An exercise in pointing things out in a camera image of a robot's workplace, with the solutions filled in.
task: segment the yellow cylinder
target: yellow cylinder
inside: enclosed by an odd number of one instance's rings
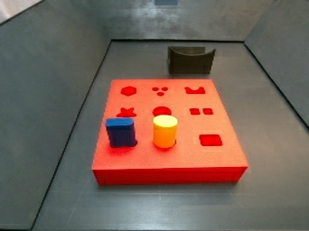
[[[177,142],[178,119],[172,115],[160,115],[154,118],[154,145],[170,148]]]

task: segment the black object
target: black object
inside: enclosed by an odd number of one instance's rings
[[[170,74],[209,74],[217,50],[205,53],[205,47],[169,47]]]

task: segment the metal floor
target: metal floor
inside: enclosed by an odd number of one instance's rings
[[[168,74],[168,46],[217,48],[212,74]],[[98,187],[93,152],[112,79],[212,78],[251,168],[239,184]],[[113,42],[34,230],[308,229],[308,129],[243,43]]]

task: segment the metal wall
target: metal wall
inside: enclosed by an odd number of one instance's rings
[[[244,41],[273,0],[93,1],[114,39]]]
[[[0,228],[31,228],[110,39],[87,2],[0,27]]]
[[[245,44],[309,125],[309,1],[277,0]]]

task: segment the red shape sorter box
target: red shape sorter box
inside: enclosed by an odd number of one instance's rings
[[[154,115],[178,118],[177,144],[153,144]],[[106,119],[132,116],[136,147],[112,148]],[[249,167],[211,79],[114,80],[93,159],[99,185],[236,182]]]

